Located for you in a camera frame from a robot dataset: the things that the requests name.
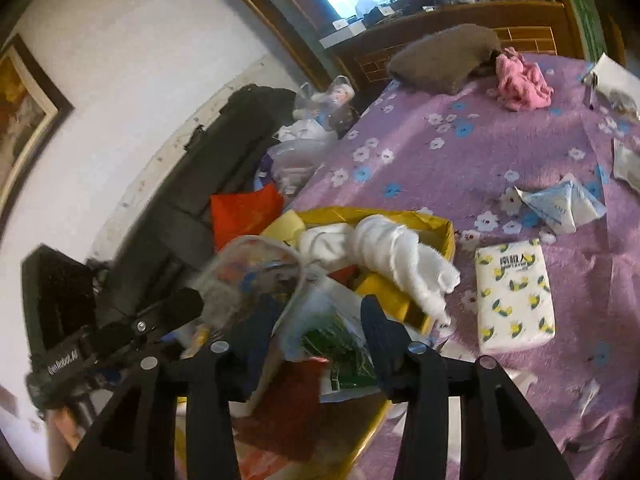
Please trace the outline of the pink cloth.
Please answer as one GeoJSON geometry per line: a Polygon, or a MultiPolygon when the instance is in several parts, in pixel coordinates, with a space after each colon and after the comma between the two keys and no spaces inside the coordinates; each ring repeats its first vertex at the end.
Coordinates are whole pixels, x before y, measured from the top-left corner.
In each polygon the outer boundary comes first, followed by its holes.
{"type": "Polygon", "coordinates": [[[539,65],[529,63],[517,50],[504,48],[496,58],[498,98],[507,110],[541,110],[551,105],[553,88],[539,65]]]}

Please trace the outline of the yellow flower tissue pack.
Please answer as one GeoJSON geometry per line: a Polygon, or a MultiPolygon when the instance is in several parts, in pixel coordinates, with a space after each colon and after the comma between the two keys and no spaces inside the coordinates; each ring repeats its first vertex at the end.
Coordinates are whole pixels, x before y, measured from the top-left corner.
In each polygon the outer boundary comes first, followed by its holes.
{"type": "Polygon", "coordinates": [[[538,238],[478,248],[475,275],[481,352],[524,351],[554,338],[552,292],[538,238]]]}

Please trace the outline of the clear plastic container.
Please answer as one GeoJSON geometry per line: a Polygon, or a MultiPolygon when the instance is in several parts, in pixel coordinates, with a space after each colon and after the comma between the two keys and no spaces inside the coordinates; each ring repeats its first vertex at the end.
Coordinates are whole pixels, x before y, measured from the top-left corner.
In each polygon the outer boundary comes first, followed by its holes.
{"type": "Polygon", "coordinates": [[[237,237],[188,281],[203,300],[198,326],[221,339],[249,318],[266,295],[277,306],[271,330],[276,334],[303,287],[304,275],[298,253],[287,244],[257,235],[237,237]]]}

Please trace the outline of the brown plush cushion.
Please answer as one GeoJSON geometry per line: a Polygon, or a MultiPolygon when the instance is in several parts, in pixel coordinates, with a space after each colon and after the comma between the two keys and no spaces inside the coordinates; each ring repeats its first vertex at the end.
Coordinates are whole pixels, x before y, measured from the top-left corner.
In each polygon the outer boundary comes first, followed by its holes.
{"type": "Polygon", "coordinates": [[[490,28],[461,24],[413,41],[387,63],[387,73],[416,91],[458,93],[473,77],[495,73],[501,40],[490,28]]]}

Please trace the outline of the white plastic bag sheets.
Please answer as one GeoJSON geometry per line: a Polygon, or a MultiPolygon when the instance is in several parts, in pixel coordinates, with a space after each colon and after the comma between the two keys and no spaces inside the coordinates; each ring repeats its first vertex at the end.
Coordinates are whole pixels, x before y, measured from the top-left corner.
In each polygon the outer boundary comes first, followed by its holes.
{"type": "Polygon", "coordinates": [[[593,108],[598,98],[606,99],[615,113],[639,121],[639,78],[602,53],[582,77],[586,86],[586,104],[593,108]]]}

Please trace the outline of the clear plastic bags pile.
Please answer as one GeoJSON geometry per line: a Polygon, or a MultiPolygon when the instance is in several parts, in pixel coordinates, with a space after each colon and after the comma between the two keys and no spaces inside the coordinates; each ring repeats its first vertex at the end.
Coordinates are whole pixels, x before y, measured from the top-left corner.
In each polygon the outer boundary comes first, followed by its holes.
{"type": "Polygon", "coordinates": [[[292,124],[273,133],[276,144],[262,156],[254,190],[273,183],[286,200],[292,200],[354,123],[354,97],[355,90],[344,75],[338,75],[325,92],[305,82],[294,100],[292,124]]]}

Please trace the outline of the purple floral table cloth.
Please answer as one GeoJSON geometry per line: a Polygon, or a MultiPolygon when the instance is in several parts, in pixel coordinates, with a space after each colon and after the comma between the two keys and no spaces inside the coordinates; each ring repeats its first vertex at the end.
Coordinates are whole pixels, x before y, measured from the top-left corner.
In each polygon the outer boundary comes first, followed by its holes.
{"type": "Polygon", "coordinates": [[[578,479],[609,479],[639,428],[639,197],[613,176],[614,145],[639,128],[585,102],[585,62],[541,55],[549,107],[511,112],[496,81],[455,96],[391,84],[303,188],[297,211],[329,206],[414,210],[454,226],[460,285],[447,299],[451,341],[477,354],[477,248],[536,238],[554,303],[555,337],[501,357],[535,376],[528,400],[578,479]],[[518,194],[574,176],[605,215],[555,235],[518,194]]]}

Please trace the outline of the yellow storage box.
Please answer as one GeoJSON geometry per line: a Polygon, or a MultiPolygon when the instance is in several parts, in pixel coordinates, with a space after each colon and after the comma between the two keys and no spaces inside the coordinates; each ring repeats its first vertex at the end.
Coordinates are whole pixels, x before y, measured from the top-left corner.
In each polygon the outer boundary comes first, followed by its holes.
{"type": "Polygon", "coordinates": [[[247,398],[228,403],[231,453],[244,479],[339,479],[387,408],[360,309],[409,306],[449,324],[459,284],[450,222],[409,211],[288,211],[229,240],[190,281],[203,300],[207,350],[247,329],[264,365],[247,398]]]}

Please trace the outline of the red tote bag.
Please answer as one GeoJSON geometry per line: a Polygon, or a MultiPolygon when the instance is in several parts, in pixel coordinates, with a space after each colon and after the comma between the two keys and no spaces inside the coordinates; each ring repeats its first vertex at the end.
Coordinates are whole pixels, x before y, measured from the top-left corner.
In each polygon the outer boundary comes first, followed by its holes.
{"type": "Polygon", "coordinates": [[[283,208],[284,199],[273,183],[250,193],[210,196],[215,249],[221,250],[240,236],[259,235],[280,217],[283,208]]]}

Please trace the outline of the black sofa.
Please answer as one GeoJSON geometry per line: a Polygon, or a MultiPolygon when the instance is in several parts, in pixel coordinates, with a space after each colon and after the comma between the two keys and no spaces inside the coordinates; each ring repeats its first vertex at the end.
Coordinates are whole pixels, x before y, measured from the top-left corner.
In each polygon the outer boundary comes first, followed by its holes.
{"type": "Polygon", "coordinates": [[[96,295],[100,323],[133,315],[186,285],[214,249],[210,198],[250,192],[273,133],[293,122],[295,92],[248,84],[218,118],[193,131],[186,154],[108,265],[96,295]]]}

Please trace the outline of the framed wall picture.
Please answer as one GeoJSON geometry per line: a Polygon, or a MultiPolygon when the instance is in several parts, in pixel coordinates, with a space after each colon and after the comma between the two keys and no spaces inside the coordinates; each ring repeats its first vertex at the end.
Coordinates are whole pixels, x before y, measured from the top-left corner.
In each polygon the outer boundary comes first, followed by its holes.
{"type": "Polygon", "coordinates": [[[1,52],[1,221],[56,130],[74,110],[26,47],[14,36],[1,52]]]}

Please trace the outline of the white towel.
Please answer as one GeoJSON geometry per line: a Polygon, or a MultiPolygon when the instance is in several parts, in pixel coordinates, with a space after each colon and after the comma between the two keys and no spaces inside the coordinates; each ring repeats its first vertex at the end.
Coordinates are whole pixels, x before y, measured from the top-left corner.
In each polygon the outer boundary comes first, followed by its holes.
{"type": "Polygon", "coordinates": [[[445,296],[460,284],[460,272],[408,226],[382,214],[367,216],[356,226],[316,226],[300,234],[297,250],[306,263],[330,272],[364,266],[393,282],[433,320],[451,323],[445,296]]]}

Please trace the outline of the wooden framed glass partition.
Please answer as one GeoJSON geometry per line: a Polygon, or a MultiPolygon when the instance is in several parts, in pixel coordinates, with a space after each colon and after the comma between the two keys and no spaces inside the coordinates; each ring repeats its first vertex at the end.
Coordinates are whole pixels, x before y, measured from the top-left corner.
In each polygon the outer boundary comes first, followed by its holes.
{"type": "Polygon", "coordinates": [[[339,74],[369,94],[397,51],[461,24],[524,53],[625,63],[623,36],[601,0],[243,0],[319,89],[339,74]]]}

